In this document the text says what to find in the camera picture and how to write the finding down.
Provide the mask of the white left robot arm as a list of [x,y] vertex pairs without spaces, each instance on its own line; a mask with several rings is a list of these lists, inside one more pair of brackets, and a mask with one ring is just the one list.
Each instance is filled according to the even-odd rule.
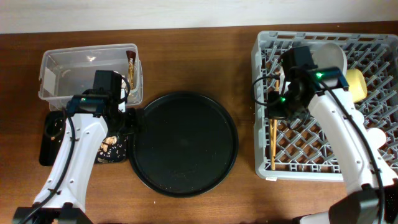
[[137,114],[119,109],[127,102],[122,85],[128,83],[118,72],[98,70],[93,87],[67,103],[63,139],[50,175],[33,205],[16,209],[13,223],[90,223],[86,191],[100,145],[107,137],[139,130]]

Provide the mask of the brown coffee sachet wrapper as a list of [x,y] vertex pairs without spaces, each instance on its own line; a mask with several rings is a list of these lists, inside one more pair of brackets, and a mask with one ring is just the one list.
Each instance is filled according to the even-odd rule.
[[128,68],[128,80],[130,84],[130,88],[134,88],[134,67],[135,67],[135,59],[136,59],[136,53],[128,50],[126,51],[126,56],[127,56],[127,61],[129,64]]

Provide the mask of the yellow bowl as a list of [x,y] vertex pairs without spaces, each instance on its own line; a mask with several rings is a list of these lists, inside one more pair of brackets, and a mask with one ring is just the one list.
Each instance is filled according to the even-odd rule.
[[358,69],[347,70],[346,81],[349,85],[349,92],[352,94],[355,103],[365,99],[368,95],[368,90],[364,75]]

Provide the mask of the round black serving tray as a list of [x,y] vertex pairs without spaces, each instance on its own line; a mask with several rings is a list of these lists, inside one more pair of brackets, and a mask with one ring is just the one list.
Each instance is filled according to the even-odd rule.
[[238,155],[236,125],[217,101],[174,92],[143,109],[144,127],[129,139],[129,162],[150,189],[194,197],[228,176]]

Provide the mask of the food scraps and rice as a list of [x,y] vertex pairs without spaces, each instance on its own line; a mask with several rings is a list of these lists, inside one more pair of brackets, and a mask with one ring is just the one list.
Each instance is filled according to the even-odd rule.
[[[50,165],[55,162],[60,146],[63,140],[63,118],[57,118],[51,121],[46,130],[50,133],[50,140],[48,146],[44,149],[49,150],[47,158],[50,160]],[[125,160],[127,154],[127,137],[126,136],[111,136],[103,140],[101,143],[95,163],[116,163]]]

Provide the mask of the pale green plate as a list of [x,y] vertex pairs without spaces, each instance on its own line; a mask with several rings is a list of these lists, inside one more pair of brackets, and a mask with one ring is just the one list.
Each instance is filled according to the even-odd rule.
[[334,43],[324,44],[312,53],[312,59],[319,68],[338,67],[345,76],[348,61],[343,49]]

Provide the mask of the pink cup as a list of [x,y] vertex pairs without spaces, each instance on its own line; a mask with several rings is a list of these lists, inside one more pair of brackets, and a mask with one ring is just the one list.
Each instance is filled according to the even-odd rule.
[[373,149],[380,149],[387,141],[386,134],[379,128],[369,128],[366,130],[369,145]]

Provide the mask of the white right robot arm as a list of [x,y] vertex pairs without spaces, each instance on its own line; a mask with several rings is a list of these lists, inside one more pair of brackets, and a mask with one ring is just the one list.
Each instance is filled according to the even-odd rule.
[[378,151],[386,135],[364,127],[343,72],[336,66],[319,68],[307,46],[282,53],[279,62],[284,81],[280,92],[271,93],[268,117],[287,120],[308,111],[331,146],[347,191],[328,211],[293,222],[397,223],[397,174]]

